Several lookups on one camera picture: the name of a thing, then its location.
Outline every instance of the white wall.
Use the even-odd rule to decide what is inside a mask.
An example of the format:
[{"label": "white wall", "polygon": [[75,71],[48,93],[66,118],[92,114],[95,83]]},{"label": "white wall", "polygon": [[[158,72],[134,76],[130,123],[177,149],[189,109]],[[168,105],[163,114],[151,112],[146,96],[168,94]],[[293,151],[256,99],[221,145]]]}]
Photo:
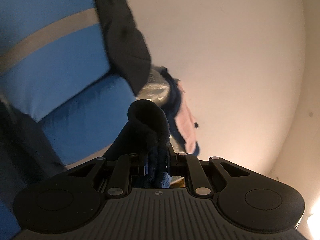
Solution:
[{"label": "white wall", "polygon": [[307,218],[320,200],[320,0],[303,0],[306,62],[297,111],[270,173],[297,189],[306,203],[298,230],[312,239]]},{"label": "white wall", "polygon": [[183,81],[201,159],[271,169],[300,93],[301,0],[128,0],[153,62]]}]

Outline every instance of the gray stripe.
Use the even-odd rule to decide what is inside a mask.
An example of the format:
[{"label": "gray stripe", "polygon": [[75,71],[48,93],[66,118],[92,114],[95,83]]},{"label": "gray stripe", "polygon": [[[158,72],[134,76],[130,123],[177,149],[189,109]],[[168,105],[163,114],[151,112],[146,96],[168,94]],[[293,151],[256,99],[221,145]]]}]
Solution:
[{"label": "gray stripe", "polygon": [[1,75],[25,57],[70,33],[82,30],[99,22],[95,8],[91,8],[56,21],[26,37],[12,49],[0,56]]}]

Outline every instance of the crosshair symbol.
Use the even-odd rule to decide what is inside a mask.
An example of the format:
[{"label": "crosshair symbol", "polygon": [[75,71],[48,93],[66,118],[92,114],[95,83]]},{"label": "crosshair symbol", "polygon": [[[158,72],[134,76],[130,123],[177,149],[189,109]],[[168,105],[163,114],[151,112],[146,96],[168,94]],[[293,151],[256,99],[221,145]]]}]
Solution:
[{"label": "crosshair symbol", "polygon": [[158,191],[155,192],[155,194],[156,194],[157,196],[161,196],[161,195],[163,194],[163,192],[160,191],[160,190],[158,190]]}]

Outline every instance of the ribbed gray surface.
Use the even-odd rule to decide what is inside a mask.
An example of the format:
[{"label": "ribbed gray surface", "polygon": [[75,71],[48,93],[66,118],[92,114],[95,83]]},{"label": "ribbed gray surface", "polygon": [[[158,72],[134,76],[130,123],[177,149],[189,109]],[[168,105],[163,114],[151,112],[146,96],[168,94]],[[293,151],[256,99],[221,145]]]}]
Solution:
[{"label": "ribbed gray surface", "polygon": [[102,212],[77,230],[44,235],[23,230],[14,240],[302,240],[295,229],[256,234],[235,227],[219,215],[208,199],[192,197],[185,188],[133,189],[109,200]]}]

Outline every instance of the pink cloth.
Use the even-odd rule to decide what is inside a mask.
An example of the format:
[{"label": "pink cloth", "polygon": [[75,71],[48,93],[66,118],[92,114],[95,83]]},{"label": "pink cloth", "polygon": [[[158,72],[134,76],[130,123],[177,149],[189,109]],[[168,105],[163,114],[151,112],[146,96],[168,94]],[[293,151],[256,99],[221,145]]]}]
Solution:
[{"label": "pink cloth", "polygon": [[195,118],[191,114],[187,106],[185,91],[182,87],[181,81],[178,81],[178,89],[181,93],[181,105],[174,118],[178,131],[186,141],[185,148],[187,153],[193,153],[196,150],[196,131],[195,131]]}]

